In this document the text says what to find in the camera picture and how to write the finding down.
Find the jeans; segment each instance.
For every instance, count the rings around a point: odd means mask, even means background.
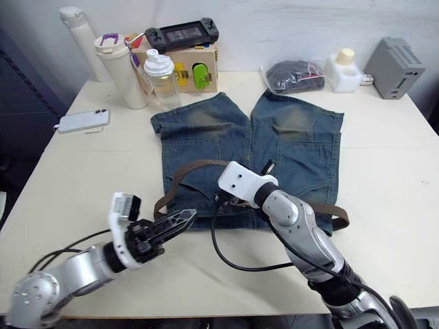
[[[174,171],[199,159],[234,160],[256,173],[269,159],[276,161],[270,175],[281,189],[306,202],[334,204],[338,191],[340,128],[343,114],[300,99],[265,91],[250,120],[224,93],[169,112],[151,123],[162,141],[163,184],[171,186]],[[223,167],[208,166],[191,172],[168,205],[168,212],[195,208],[192,229],[210,228]],[[317,224],[332,234],[330,216],[316,216]],[[249,208],[226,208],[218,228],[268,228]]]

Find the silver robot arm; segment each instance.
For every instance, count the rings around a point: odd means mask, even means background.
[[[108,219],[113,241],[99,243],[45,271],[29,273],[15,286],[6,323],[12,328],[52,328],[73,297],[86,295],[124,269],[139,269],[161,255],[162,244],[184,232],[196,211],[186,209],[151,222],[137,221],[141,200],[115,193]]]
[[[316,225],[314,211],[309,204],[282,191],[277,179],[271,175],[259,176],[236,162],[229,163],[218,184],[222,190],[250,202],[253,208],[260,208],[268,216],[271,228],[284,242],[289,258],[306,277],[309,287],[322,296],[336,326],[344,329],[399,328],[394,317],[376,296],[355,285],[356,282],[364,282]],[[303,258],[338,273],[341,278],[313,266]]]

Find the plastic bag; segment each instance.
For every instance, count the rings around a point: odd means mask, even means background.
[[[268,88],[275,94],[301,93],[324,87],[323,70],[304,60],[284,60],[262,69]]]

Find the white tumbler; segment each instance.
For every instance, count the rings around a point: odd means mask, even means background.
[[[96,35],[87,23],[84,13],[81,9],[76,7],[62,7],[60,8],[61,21],[69,28],[69,31],[84,55],[91,73],[99,82],[109,81],[107,70],[95,54]]]
[[[131,64],[130,50],[121,34],[104,34],[95,40],[95,52],[110,74],[116,88],[129,107],[138,109],[148,105]]]

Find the white table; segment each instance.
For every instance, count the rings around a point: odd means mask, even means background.
[[[219,75],[219,88],[247,114],[264,90],[257,72]],[[214,94],[182,94],[183,104]],[[373,87],[355,94],[329,90],[297,94],[344,112],[338,205],[351,225],[333,236],[353,269],[385,299],[409,307],[439,305],[439,138],[408,96],[386,101]],[[92,232],[108,228],[112,192],[142,198],[152,218],[162,196],[161,142],[150,125],[152,104],[126,108],[112,83],[88,81],[69,114],[107,108],[111,123],[96,134],[56,133],[0,235],[0,313],[15,282],[34,261]],[[287,255],[270,232],[221,231],[233,261],[272,265]],[[100,236],[83,243],[109,241]],[[94,293],[75,298],[68,317],[180,317],[326,313],[320,296],[296,269],[244,273],[216,255],[209,232],[187,232],[163,256]]]

